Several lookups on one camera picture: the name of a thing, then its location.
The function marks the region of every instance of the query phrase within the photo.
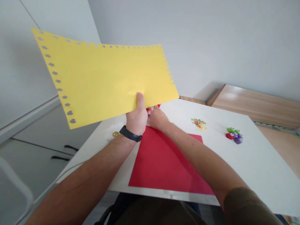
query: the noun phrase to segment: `shirt sleeve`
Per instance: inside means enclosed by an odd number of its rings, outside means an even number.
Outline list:
[[[244,187],[229,192],[224,200],[224,211],[232,225],[282,225],[255,192]]]

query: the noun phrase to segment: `yellow cardstock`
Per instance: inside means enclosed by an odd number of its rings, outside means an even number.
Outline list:
[[[71,40],[32,28],[70,129],[178,98],[162,45],[126,46]]]

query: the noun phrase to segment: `black watch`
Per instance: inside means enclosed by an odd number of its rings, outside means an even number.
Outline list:
[[[125,137],[129,138],[130,140],[134,140],[136,142],[140,142],[143,137],[142,135],[138,136],[136,134],[131,133],[129,130],[126,129],[125,125],[120,130],[120,133],[123,134]]]

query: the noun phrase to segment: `black handle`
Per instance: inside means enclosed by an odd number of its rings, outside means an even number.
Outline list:
[[[74,148],[74,147],[72,147],[72,146],[70,146],[70,145],[65,145],[64,147],[65,147],[65,148],[71,148],[71,149],[74,149],[74,150],[77,151],[77,152],[78,152],[78,150],[79,150],[78,148]]]
[[[51,158],[53,158],[53,159],[62,159],[62,160],[65,160],[65,161],[70,161],[70,159],[62,158],[62,157],[59,157],[59,156],[52,156]]]

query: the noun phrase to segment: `wooden table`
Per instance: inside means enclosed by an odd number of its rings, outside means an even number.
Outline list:
[[[222,157],[273,213],[300,216],[300,180],[248,116],[180,99],[162,104],[161,109],[185,132],[201,135],[204,144]],[[205,121],[208,129],[198,131],[191,118]],[[62,173],[99,152],[113,139],[112,133],[125,123],[125,115],[102,121]],[[237,145],[227,139],[227,127],[241,130],[244,143]],[[129,187],[138,148],[139,143],[121,166],[109,190],[219,205],[211,195]],[[76,168],[68,171],[58,183]]]

